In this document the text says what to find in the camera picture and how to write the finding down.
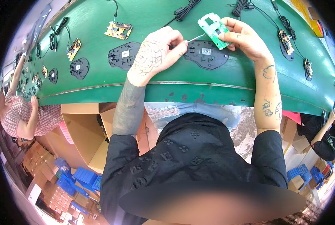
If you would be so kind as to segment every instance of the person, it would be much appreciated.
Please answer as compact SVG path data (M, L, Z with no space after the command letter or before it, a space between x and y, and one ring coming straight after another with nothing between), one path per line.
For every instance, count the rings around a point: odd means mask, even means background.
M297 124L298 135L306 137L320 158L325 161L335 160L335 110L330 113L325 124L321 116L301 113L300 118L302 124Z
M23 69L26 53L16 66L10 89L3 95L0 92L0 122L11 137L22 137L28 140L42 136L63 122L61 105L39 106L35 95L31 101L16 95L17 85Z
M178 30L163 27L141 44L116 106L100 189L101 210L110 224L146 222L146 218L121 209L118 200L132 190L150 185L234 180L287 188L279 133L282 103L274 58L250 26L229 17L221 21L231 32L220 34L219 38L231 42L228 49L239 48L255 65L257 137L251 164L235 152L225 124L195 112L166 124L156 146L139 156L135 137L143 117L146 85L153 76L172 66L188 46Z

